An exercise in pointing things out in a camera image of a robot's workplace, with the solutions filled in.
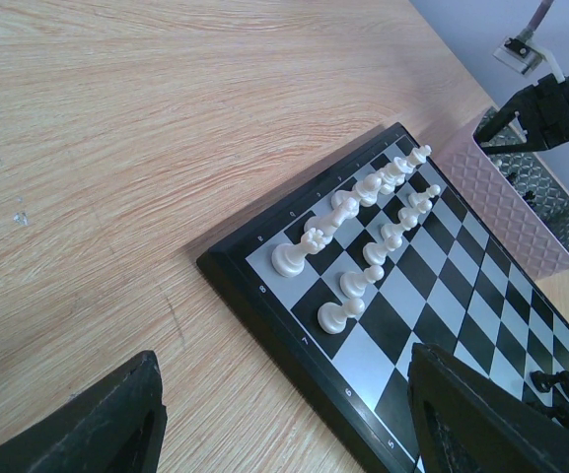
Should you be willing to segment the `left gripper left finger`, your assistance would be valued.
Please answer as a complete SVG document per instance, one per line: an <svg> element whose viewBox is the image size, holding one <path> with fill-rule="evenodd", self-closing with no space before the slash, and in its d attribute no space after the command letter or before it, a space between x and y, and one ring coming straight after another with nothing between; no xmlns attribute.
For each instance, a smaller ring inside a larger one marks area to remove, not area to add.
<svg viewBox="0 0 569 473"><path fill-rule="evenodd" d="M142 351L0 445L0 472L155 472L167 424L154 352Z"/></svg>

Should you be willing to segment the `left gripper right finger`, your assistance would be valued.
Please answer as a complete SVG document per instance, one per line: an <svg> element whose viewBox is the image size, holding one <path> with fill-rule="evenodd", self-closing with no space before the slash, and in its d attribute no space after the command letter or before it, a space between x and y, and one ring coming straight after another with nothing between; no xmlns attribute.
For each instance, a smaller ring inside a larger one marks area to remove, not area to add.
<svg viewBox="0 0 569 473"><path fill-rule="evenodd" d="M524 403L438 345L413 345L408 376L426 471L569 472L569 404Z"/></svg>

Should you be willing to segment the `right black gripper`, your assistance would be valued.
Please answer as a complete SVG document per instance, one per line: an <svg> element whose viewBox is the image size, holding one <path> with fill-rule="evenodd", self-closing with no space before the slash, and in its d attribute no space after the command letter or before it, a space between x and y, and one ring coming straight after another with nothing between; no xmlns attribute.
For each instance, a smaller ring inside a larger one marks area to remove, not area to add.
<svg viewBox="0 0 569 473"><path fill-rule="evenodd" d="M496 135L518 116L526 141L518 136ZM473 138L488 156L545 151L569 142L569 101L564 84L548 74L535 85L517 91L483 121Z"/></svg>

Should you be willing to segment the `pink tin with chess pieces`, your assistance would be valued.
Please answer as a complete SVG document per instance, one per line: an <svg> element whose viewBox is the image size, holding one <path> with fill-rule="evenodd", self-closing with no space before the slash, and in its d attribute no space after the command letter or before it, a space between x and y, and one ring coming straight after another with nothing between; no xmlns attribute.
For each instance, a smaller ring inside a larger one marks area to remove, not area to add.
<svg viewBox="0 0 569 473"><path fill-rule="evenodd" d="M495 113L483 110L433 161L529 276L569 270L569 191L536 153L484 154L473 134Z"/></svg>

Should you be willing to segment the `black and silver chessboard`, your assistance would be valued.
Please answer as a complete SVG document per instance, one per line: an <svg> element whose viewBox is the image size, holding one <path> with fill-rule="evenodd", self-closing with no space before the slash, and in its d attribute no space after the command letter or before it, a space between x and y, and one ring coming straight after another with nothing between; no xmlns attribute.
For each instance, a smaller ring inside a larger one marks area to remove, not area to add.
<svg viewBox="0 0 569 473"><path fill-rule="evenodd" d="M432 163L344 222L295 277L272 266L273 250L297 243L308 219L415 139L400 124L373 137L295 189L197 260L201 272L368 472L423 468L408 404L416 343L436 344L523 402L564 405L559 388L533 386L534 371L569 371L569 324ZM320 328L326 303L342 304L339 281L366 266L364 247L382 238L408 198L441 192L367 287L363 313L342 332Z"/></svg>

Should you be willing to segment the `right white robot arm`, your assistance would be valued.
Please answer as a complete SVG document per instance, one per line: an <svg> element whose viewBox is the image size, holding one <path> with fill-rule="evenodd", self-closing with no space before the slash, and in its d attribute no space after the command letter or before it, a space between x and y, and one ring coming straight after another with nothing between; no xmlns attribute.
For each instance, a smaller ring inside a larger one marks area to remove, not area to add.
<svg viewBox="0 0 569 473"><path fill-rule="evenodd" d="M473 139L488 156L545 151L569 142L569 76L564 75L550 50L533 41L551 5L550 1L541 2L522 31L505 38L494 52L497 60L523 76L529 75L543 61L548 63L551 73L517 91L475 130ZM490 141L514 119L519 121L526 140L512 145L492 145Z"/></svg>

